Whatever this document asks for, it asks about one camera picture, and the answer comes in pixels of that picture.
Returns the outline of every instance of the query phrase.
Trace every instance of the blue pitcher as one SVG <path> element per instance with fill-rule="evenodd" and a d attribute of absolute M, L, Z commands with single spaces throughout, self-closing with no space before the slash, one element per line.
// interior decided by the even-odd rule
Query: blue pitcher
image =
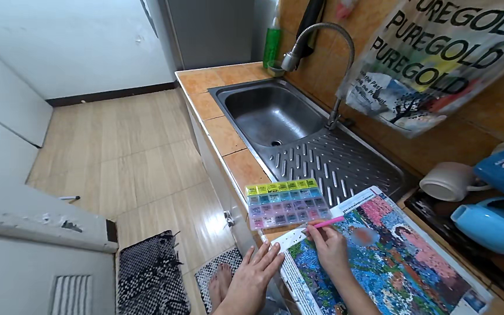
<path fill-rule="evenodd" d="M 458 229 L 481 246 L 504 254 L 504 208 L 492 207 L 494 197 L 477 204 L 463 204 L 450 216 Z"/>

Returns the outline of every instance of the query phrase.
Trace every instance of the right hand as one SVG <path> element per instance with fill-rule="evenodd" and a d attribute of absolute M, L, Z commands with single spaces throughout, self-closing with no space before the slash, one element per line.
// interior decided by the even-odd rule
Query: right hand
<path fill-rule="evenodd" d="M 316 223 L 318 222 L 309 222 L 306 229 L 316 244 L 318 260 L 322 268 L 326 270 L 331 279 L 351 275 L 349 260 L 347 258 L 346 238 L 330 226 L 321 227 L 320 230 L 322 230 L 322 233 L 320 233 L 313 226 Z"/>

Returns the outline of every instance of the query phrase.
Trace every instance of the stainless steel sink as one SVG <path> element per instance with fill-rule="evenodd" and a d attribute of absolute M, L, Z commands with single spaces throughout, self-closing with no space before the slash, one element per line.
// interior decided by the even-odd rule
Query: stainless steel sink
<path fill-rule="evenodd" d="M 289 82 L 266 79 L 208 89 L 272 181 L 315 178 L 330 206 L 372 185 L 397 201 L 417 182 Z"/>

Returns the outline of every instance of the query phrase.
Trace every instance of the cabinet handle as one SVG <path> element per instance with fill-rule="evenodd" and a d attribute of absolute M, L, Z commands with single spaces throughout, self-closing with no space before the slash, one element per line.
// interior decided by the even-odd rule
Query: cabinet handle
<path fill-rule="evenodd" d="M 227 220 L 228 227 L 233 227 L 235 225 L 234 219 L 232 218 L 230 211 L 223 211 L 223 215 L 225 216 L 225 220 Z"/>

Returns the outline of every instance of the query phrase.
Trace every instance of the foot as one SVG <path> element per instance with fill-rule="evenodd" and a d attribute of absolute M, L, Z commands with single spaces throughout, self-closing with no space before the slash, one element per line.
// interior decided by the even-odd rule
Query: foot
<path fill-rule="evenodd" d="M 211 313 L 213 313 L 221 303 L 220 279 L 217 272 L 209 280 L 209 298 L 211 299 Z"/>
<path fill-rule="evenodd" d="M 229 266 L 226 263 L 221 263 L 219 266 L 217 266 L 217 277 L 219 278 L 220 282 L 220 289 L 221 289 L 221 302 L 225 297 L 227 296 L 227 291 L 228 287 L 231 285 L 231 280 L 232 280 L 232 271 L 231 271 L 231 266 Z"/>

